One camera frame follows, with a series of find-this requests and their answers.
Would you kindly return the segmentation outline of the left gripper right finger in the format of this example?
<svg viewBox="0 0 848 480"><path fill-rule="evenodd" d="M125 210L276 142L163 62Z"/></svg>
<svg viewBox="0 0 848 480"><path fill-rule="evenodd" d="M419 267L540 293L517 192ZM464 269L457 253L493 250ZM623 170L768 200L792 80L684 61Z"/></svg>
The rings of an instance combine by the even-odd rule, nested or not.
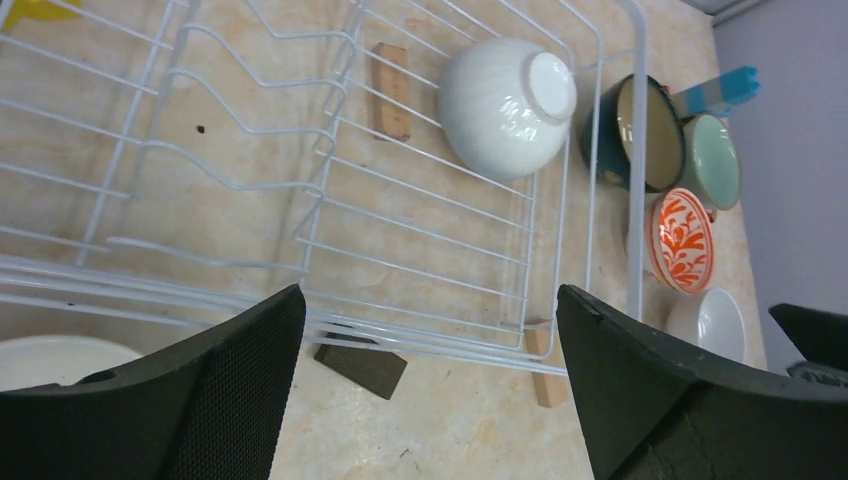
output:
<svg viewBox="0 0 848 480"><path fill-rule="evenodd" d="M755 369L581 288L556 319L597 479L843 479L847 387Z"/></svg>

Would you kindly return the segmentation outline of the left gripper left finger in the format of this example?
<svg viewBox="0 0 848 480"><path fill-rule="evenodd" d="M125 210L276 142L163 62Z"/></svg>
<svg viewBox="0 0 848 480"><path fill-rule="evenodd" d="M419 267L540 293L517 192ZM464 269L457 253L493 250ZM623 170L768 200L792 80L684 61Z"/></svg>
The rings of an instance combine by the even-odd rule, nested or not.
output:
<svg viewBox="0 0 848 480"><path fill-rule="evenodd" d="M301 347L290 285L129 363L1 395L5 479L266 479Z"/></svg>

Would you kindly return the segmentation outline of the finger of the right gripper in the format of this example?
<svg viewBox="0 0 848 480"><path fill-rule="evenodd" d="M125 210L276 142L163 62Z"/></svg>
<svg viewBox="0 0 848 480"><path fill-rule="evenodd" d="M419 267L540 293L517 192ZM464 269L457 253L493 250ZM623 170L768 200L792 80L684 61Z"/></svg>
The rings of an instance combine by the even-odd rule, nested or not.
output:
<svg viewBox="0 0 848 480"><path fill-rule="evenodd" d="M789 303L768 309L804 357L786 368L791 378L847 387L847 315Z"/></svg>

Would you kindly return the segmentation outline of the white bowl front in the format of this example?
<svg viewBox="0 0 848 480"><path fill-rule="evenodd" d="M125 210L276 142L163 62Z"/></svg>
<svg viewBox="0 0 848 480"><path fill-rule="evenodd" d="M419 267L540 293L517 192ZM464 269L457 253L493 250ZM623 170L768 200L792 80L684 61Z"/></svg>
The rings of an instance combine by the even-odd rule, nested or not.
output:
<svg viewBox="0 0 848 480"><path fill-rule="evenodd" d="M740 309L729 292L711 288L687 294L673 306L665 331L713 354L743 363L746 333Z"/></svg>

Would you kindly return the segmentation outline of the white bowl orange pattern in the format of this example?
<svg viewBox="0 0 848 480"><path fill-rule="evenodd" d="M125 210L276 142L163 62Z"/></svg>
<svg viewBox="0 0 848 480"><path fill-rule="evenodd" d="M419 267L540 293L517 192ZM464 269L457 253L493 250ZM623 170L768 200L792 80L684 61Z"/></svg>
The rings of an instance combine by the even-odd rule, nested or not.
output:
<svg viewBox="0 0 848 480"><path fill-rule="evenodd" d="M686 294L708 288L715 244L709 215L693 192L677 187L650 201L642 240L643 271L658 284Z"/></svg>

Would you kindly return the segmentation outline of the beige ceramic mug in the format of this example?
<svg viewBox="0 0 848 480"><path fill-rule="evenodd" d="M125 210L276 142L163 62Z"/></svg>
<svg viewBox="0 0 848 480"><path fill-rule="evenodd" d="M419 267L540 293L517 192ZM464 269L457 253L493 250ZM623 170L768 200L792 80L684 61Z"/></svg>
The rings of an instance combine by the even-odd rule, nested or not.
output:
<svg viewBox="0 0 848 480"><path fill-rule="evenodd" d="M1 391L72 385L92 373L141 357L122 344L86 336L36 335L2 340Z"/></svg>

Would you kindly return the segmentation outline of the celadon green bowl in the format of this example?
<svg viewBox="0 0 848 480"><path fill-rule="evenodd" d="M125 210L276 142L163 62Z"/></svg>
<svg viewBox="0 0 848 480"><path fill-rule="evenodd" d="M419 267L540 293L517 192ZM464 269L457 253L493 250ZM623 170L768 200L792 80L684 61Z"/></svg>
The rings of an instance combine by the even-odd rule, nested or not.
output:
<svg viewBox="0 0 848 480"><path fill-rule="evenodd" d="M676 186L695 194L705 208L728 211L739 201L741 167L730 133L710 113L698 114L683 125L686 158Z"/></svg>

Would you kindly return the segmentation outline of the dark blue bowl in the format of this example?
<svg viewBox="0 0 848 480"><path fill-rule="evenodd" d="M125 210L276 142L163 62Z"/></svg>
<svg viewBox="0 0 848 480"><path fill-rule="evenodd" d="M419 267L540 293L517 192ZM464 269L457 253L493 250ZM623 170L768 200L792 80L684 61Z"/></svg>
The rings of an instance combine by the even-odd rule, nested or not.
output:
<svg viewBox="0 0 848 480"><path fill-rule="evenodd" d="M606 90L586 115L579 135L584 165L612 185L628 189L636 154L635 80L631 74ZM646 78L644 189L661 193L682 178L686 139L677 111L662 86Z"/></svg>

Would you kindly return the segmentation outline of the plain white bowl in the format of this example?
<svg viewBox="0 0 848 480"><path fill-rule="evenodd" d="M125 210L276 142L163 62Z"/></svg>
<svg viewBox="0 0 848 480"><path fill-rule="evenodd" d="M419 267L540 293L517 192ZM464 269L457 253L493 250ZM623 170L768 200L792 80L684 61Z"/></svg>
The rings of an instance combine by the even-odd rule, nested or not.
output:
<svg viewBox="0 0 848 480"><path fill-rule="evenodd" d="M459 159L497 182L526 177L564 146L577 106L565 61L533 42L501 37L452 58L438 83L438 122Z"/></svg>

